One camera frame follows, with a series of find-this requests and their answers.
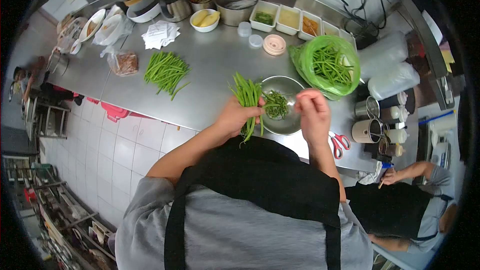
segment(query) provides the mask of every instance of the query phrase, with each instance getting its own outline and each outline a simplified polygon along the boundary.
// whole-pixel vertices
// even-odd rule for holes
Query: red-handled scissors
[[[340,147],[339,143],[342,144],[343,148],[349,150],[351,148],[350,140],[345,135],[337,135],[333,131],[328,132],[330,140],[333,143],[333,157],[337,160],[343,157],[343,149]]]

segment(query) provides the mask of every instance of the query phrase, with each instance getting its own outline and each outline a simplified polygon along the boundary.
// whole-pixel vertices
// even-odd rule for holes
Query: hand
[[[397,171],[395,171],[394,168],[389,168],[380,180],[384,185],[388,186],[398,182],[400,179],[400,175],[397,173]]]
[[[300,127],[309,147],[328,145],[330,130],[330,108],[324,95],[315,89],[308,88],[297,94],[295,111],[301,113]]]
[[[262,97],[258,100],[260,105],[264,105],[265,101]],[[217,118],[213,126],[223,135],[228,138],[236,137],[240,134],[240,130],[247,122],[248,118],[256,117],[255,123],[260,123],[260,116],[264,114],[265,110],[258,106],[243,107],[240,105],[237,97],[233,95],[230,97],[222,113]]]

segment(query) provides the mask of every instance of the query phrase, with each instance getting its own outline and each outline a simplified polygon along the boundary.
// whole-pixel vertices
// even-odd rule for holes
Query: kitchen appliance
[[[189,0],[158,0],[163,20],[179,22],[192,14]]]

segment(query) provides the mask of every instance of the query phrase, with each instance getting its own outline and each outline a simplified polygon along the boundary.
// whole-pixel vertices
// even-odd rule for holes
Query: plastic bag of dried food
[[[116,51],[113,47],[108,46],[108,57],[106,61],[110,66],[110,70],[118,76],[134,74],[138,72],[138,57],[132,51]]]

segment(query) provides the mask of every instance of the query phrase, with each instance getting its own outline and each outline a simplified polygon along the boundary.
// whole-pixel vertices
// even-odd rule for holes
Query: pile of green beans
[[[150,57],[147,70],[143,79],[149,83],[153,82],[158,86],[157,95],[160,91],[166,91],[171,96],[171,101],[178,91],[190,83],[187,82],[177,88],[179,81],[191,70],[188,65],[173,52],[155,52]]]
[[[351,86],[350,71],[353,66],[343,65],[343,56],[332,45],[325,46],[313,52],[313,70],[315,75],[330,81],[332,84]]]
[[[254,83],[251,79],[248,81],[245,80],[238,72],[235,72],[233,80],[235,81],[235,90],[232,88],[230,83],[228,84],[228,88],[233,92],[233,94],[235,94],[240,105],[244,107],[257,106],[258,99],[262,93],[261,84]],[[251,117],[240,130],[240,134],[243,135],[242,143],[249,141],[250,137],[254,133],[254,128],[255,117]],[[264,121],[262,119],[262,115],[260,115],[260,135],[264,135]]]
[[[280,118],[282,120],[285,119],[289,110],[287,107],[287,99],[285,99],[284,95],[275,90],[270,90],[270,93],[263,93],[263,96],[265,97],[265,105],[263,108],[267,116],[274,120],[280,120]]]

